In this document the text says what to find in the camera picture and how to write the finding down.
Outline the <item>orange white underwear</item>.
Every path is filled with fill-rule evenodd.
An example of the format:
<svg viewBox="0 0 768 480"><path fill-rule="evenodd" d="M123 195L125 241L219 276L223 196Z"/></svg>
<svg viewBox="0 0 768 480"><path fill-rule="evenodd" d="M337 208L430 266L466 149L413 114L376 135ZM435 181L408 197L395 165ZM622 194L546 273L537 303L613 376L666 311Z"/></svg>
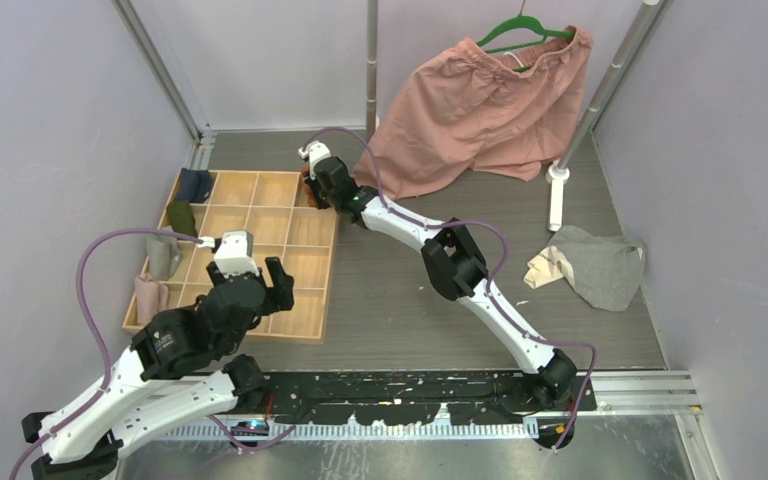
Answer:
<svg viewBox="0 0 768 480"><path fill-rule="evenodd" d="M306 165L304 166L300 171L300 178L303 184L304 191L308 195L313 194L313 187L312 187L312 180L310 176L310 166Z"/></svg>

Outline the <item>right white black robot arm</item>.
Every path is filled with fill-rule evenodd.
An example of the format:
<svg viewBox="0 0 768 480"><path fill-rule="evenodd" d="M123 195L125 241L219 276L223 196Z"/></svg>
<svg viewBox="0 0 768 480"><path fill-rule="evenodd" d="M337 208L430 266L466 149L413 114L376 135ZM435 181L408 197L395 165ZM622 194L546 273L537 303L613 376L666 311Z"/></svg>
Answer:
<svg viewBox="0 0 768 480"><path fill-rule="evenodd" d="M303 180L317 208L332 208L350 223L417 251L432 288L475 314L519 368L535 376L531 396L540 407L556 409L570 398L576 365L504 297L464 221L432 220L381 198L376 189L359 186L345 163L330 153L302 152L300 157L306 163Z"/></svg>

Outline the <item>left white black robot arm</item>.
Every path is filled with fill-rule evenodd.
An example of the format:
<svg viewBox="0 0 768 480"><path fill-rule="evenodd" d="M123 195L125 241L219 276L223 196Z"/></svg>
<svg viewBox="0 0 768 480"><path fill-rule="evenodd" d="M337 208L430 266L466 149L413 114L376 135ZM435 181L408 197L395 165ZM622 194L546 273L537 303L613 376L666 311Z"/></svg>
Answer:
<svg viewBox="0 0 768 480"><path fill-rule="evenodd" d="M22 421L27 443L41 455L35 479L102 479L154 438L192 420L266 403L269 382L253 357L238 353L261 319L294 306L294 278L268 257L262 272L223 277L188 306L159 312L107 374L78 398Z"/></svg>

